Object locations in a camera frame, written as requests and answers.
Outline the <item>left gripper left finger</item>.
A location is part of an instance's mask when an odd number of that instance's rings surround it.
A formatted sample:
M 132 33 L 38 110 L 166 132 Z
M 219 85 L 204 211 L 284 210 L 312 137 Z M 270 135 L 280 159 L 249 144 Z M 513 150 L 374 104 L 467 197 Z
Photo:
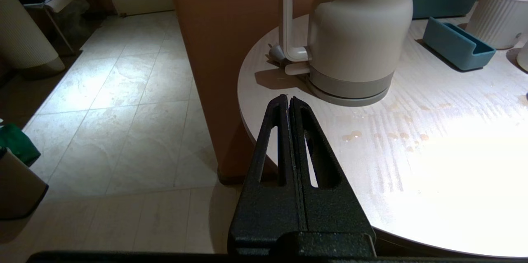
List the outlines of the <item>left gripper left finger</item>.
M 284 234 L 302 226 L 288 98 L 279 95 L 266 107 L 252 160 L 229 228 L 230 255 L 266 256 Z M 278 129 L 278 184 L 262 184 L 271 130 Z

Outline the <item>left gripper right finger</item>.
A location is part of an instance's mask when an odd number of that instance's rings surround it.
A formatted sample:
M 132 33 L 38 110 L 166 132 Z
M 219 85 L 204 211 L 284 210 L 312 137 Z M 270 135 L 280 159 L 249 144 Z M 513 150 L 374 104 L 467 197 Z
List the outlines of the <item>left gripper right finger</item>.
M 289 105 L 305 225 L 290 240 L 300 256 L 375 256 L 376 236 L 311 107 Z

